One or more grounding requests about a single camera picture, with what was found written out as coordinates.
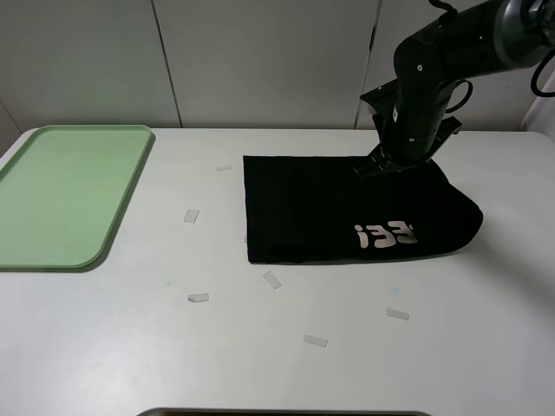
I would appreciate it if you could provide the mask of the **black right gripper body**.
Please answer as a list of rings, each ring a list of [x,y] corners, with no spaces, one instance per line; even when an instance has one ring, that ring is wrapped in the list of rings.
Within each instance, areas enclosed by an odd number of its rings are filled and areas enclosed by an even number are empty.
[[[368,157],[369,170],[371,172],[403,172],[419,166],[423,166],[430,161],[430,158],[426,158],[420,161],[409,161],[408,163],[395,161],[387,157],[380,145],[376,146],[369,153]]]

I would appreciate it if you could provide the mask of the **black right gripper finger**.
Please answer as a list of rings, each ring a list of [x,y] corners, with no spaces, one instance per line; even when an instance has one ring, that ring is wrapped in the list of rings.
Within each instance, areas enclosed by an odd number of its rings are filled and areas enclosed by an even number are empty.
[[[360,180],[368,180],[391,172],[399,172],[401,167],[388,159],[366,159],[354,168]]]

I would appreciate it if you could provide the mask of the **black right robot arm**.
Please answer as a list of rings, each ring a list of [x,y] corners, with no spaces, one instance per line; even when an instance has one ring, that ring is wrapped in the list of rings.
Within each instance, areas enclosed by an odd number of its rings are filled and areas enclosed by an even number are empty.
[[[445,12],[407,37],[395,50],[395,78],[363,94],[379,136],[378,145],[356,168],[363,179],[425,165],[461,123],[453,113],[454,90],[471,80],[521,68],[534,68],[531,90],[540,98],[551,92],[538,86],[543,68],[554,57],[552,1],[485,1],[457,11],[434,1]]]

